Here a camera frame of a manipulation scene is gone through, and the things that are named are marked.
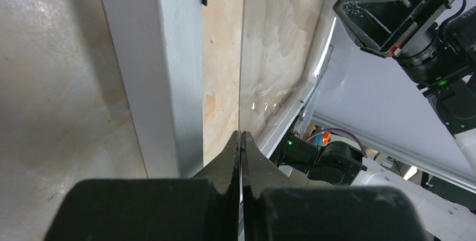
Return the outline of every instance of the light fixture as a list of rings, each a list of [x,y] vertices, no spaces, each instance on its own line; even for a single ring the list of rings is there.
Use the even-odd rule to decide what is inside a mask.
[[[321,58],[319,59],[319,62],[317,62],[317,66],[315,67],[314,70],[314,77],[317,77],[319,75],[319,71],[322,68],[322,65],[324,64],[324,59],[326,58],[327,51],[329,50],[329,45],[331,44],[331,38],[332,38],[332,33],[334,33],[334,27],[336,26],[336,20],[337,18],[334,17],[334,20],[332,20],[332,26],[331,26],[331,32],[329,33],[329,37],[327,38],[326,45],[324,46],[324,52],[321,55]]]
[[[406,172],[403,179],[409,180],[410,177],[414,176],[417,173],[417,171],[418,171],[418,169],[415,166],[410,167],[410,170],[408,170],[408,172]]]

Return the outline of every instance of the plywood panel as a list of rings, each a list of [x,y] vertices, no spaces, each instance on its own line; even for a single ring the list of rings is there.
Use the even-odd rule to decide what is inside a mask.
[[[0,0],[0,239],[87,178],[146,178],[101,0]]]
[[[297,90],[323,1],[245,0],[240,130],[257,137]]]
[[[238,129],[243,0],[208,0],[203,7],[203,161]]]

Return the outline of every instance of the black cable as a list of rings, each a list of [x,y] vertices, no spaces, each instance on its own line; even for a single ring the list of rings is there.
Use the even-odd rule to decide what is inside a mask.
[[[322,130],[318,130],[316,131],[315,133],[311,134],[311,136],[309,136],[307,139],[306,139],[306,142],[308,142],[309,140],[313,139],[314,137],[316,137],[318,134],[320,133],[324,133],[326,131],[340,131],[342,133],[345,133],[349,136],[351,136],[354,141],[357,142],[357,144],[359,145],[360,147],[360,151],[362,152],[362,154],[364,155],[365,158],[367,158],[367,152],[365,151],[365,147],[364,145],[362,144],[362,142],[359,140],[359,138],[357,138],[353,133],[351,133],[350,131],[348,130],[344,130],[344,129],[341,129],[341,128],[327,128],[327,129],[322,129]]]
[[[458,12],[456,12],[454,15],[450,16],[448,19],[446,19],[445,21],[443,21],[440,25],[440,30],[439,30],[439,36],[440,38],[443,38],[444,34],[445,34],[445,29],[446,29],[446,26],[448,25],[448,23],[457,18],[458,16],[460,16],[464,10],[466,9],[466,0],[463,0],[463,3],[461,5],[461,8],[458,10]]]
[[[401,170],[400,170],[399,163],[398,163],[397,160],[394,159],[394,158],[393,158],[393,161],[395,161],[395,164],[397,165],[397,169],[399,170],[399,174],[400,174],[400,176],[402,176],[402,175],[401,175]]]

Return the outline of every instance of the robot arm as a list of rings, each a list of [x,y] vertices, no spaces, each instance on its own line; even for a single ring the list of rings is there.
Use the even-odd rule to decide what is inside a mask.
[[[435,22],[454,0],[339,0],[334,11],[364,52],[391,57],[417,84],[476,172],[476,7]]]
[[[439,238],[435,240],[476,240],[476,216],[466,207],[388,171],[344,142],[319,146],[289,132],[270,160],[277,166],[291,166],[307,174],[310,180],[323,180],[333,185],[397,188],[410,199],[425,230]]]

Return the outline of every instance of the white metal frame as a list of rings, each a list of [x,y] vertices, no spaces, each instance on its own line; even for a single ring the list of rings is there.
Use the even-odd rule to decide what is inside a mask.
[[[103,0],[149,178],[203,168],[200,0]]]

